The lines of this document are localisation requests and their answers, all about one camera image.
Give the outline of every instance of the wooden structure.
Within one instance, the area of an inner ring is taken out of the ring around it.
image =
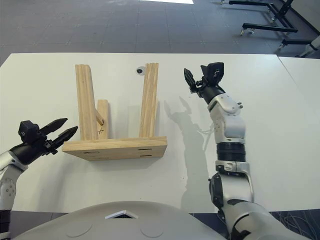
[[[75,65],[80,141],[67,141],[62,151],[88,161],[162,157],[167,137],[154,136],[158,63],[145,66],[139,137],[108,139],[109,104],[95,97],[89,65]]]

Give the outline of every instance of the floor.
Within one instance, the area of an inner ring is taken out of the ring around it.
[[[269,0],[281,5],[279,0]],[[243,22],[269,24],[263,6],[221,5],[220,0],[0,0],[0,65],[11,53],[229,53],[294,57],[304,46],[277,52],[283,33],[256,30],[240,36]],[[317,37],[293,12],[298,33]],[[320,59],[320,51],[312,56]]]

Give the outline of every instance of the table surface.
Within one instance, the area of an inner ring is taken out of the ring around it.
[[[95,99],[108,99],[110,137],[136,137],[143,76],[158,62],[156,133],[167,136],[162,158],[88,162],[59,151],[41,157],[17,184],[14,210],[72,212],[113,201],[152,201],[190,213],[212,213],[208,177],[216,145],[207,106],[190,94],[183,69],[200,80],[200,65],[224,62],[221,86],[244,108],[246,152],[255,201],[269,211],[320,208],[320,123],[276,55],[247,54],[11,54],[0,68],[0,151],[20,143],[20,121],[44,126],[67,117],[79,124],[75,64],[89,64]],[[72,140],[79,140],[79,131]]]
[[[320,60],[298,57],[279,57],[279,59],[320,120]]]

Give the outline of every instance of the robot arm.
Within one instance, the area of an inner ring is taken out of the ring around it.
[[[10,212],[19,176],[40,156],[56,154],[57,148],[76,133],[77,126],[67,129],[53,141],[47,139],[47,135],[59,129],[66,120],[57,119],[41,129],[29,120],[22,121],[18,131],[22,143],[0,155],[0,240],[10,239]]]
[[[236,103],[219,86],[224,76],[222,62],[201,66],[203,77],[195,81],[184,69],[191,93],[197,93],[208,104],[214,123],[217,173],[209,179],[211,201],[225,219],[231,240],[303,240],[288,230],[266,209],[254,203],[250,166],[246,162],[245,124],[240,117],[241,103]]]

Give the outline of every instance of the metal stand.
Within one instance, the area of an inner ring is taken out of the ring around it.
[[[283,49],[285,46],[288,46],[288,45],[308,45],[312,42],[312,40],[289,40],[289,39],[283,39],[281,41],[281,44],[280,46],[278,47],[278,49]]]
[[[253,6],[266,6],[268,7],[268,12],[272,12],[274,17],[271,18],[271,23],[274,23],[276,20],[283,26],[269,26],[269,25],[261,25],[261,24],[253,24],[245,22],[242,25],[242,30],[240,35],[242,36],[247,29],[251,29],[250,32],[254,33],[255,29],[267,30],[267,31],[276,31],[276,32],[285,32],[285,33],[296,33],[298,29],[296,29],[292,23],[286,18],[286,13],[291,7],[291,3],[293,0],[287,0],[283,6],[278,9],[273,3],[268,2],[257,2],[257,1],[246,1],[246,0],[230,0],[229,4],[237,4],[237,5],[253,5]]]

